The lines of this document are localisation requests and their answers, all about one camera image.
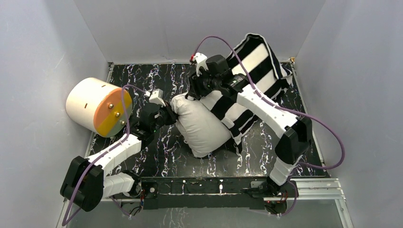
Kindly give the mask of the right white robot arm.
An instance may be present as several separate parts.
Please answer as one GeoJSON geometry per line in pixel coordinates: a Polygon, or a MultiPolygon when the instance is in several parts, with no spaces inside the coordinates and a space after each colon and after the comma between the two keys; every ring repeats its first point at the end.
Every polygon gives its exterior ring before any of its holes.
{"type": "Polygon", "coordinates": [[[288,74],[270,54],[248,54],[241,63],[222,55],[191,57],[196,72],[190,78],[189,95],[199,99],[239,143],[256,119],[267,124],[279,142],[276,161],[269,174],[268,192],[281,196],[293,169],[312,143],[312,122],[292,111],[282,110],[266,96],[288,74]]]}

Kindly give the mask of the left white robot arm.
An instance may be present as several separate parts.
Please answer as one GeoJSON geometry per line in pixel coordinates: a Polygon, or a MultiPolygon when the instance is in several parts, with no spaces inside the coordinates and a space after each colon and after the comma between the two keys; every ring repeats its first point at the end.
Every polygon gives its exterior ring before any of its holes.
{"type": "Polygon", "coordinates": [[[176,122],[178,115],[168,102],[164,105],[146,104],[138,118],[131,116],[130,133],[106,149],[86,158],[75,157],[66,173],[60,195],[80,209],[89,212],[102,199],[124,194],[131,198],[142,192],[142,180],[132,171],[116,175],[110,172],[129,157],[144,150],[153,140],[154,134],[165,125],[176,122]]]}

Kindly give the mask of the white pillow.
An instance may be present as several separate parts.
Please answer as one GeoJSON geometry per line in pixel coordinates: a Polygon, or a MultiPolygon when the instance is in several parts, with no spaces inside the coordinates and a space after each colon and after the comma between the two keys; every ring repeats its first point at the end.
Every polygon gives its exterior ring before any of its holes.
{"type": "Polygon", "coordinates": [[[185,94],[180,94],[172,98],[171,107],[178,115],[175,126],[194,157],[208,156],[231,138],[228,128],[200,101],[186,99],[185,94]]]}

